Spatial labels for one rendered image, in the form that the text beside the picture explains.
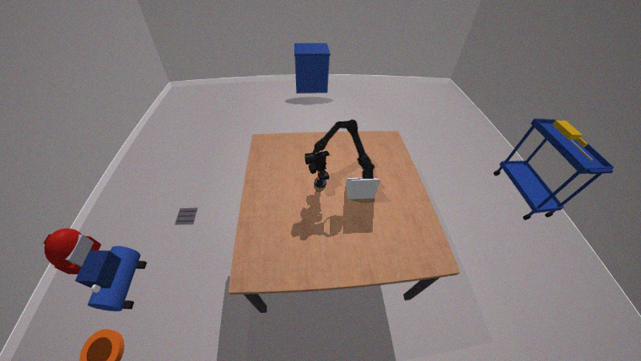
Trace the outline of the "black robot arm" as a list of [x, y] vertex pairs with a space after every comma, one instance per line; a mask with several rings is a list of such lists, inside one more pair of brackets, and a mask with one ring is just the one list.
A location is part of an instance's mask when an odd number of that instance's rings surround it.
[[[371, 163], [369, 156], [365, 153], [364, 147], [359, 139], [358, 136], [358, 126], [357, 122], [355, 120], [349, 120], [349, 121], [338, 121], [334, 127], [328, 131], [328, 133], [320, 139], [317, 143], [315, 143], [315, 148], [312, 153], [309, 154], [304, 154], [305, 155], [305, 163], [309, 165], [309, 170], [310, 173], [314, 174], [316, 171], [320, 171], [319, 166], [317, 164], [323, 164], [326, 162], [326, 156], [329, 156], [330, 154], [328, 151], [322, 151], [328, 141], [331, 139], [331, 137], [340, 129], [340, 128], [347, 128], [348, 132], [352, 135], [353, 141], [356, 145], [356, 148], [358, 150], [359, 158], [358, 164], [362, 166], [364, 169], [363, 171], [363, 178], [364, 179], [374, 179], [373, 178], [373, 169], [374, 165]], [[317, 161], [317, 162], [315, 162]]]

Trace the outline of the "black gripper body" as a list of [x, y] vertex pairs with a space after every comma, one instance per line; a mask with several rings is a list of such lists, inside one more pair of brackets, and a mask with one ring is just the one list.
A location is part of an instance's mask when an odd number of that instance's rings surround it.
[[[316, 161], [316, 162], [317, 162], [317, 161]], [[320, 173], [319, 173], [320, 181], [328, 180], [328, 179], [329, 179], [329, 175], [328, 175], [328, 173], [325, 171], [325, 169], [326, 169], [326, 162], [325, 162], [325, 163], [323, 163], [323, 164], [320, 164], [320, 163], [318, 163], [318, 162], [317, 162], [317, 164], [318, 164], [319, 169], [320, 169]]]

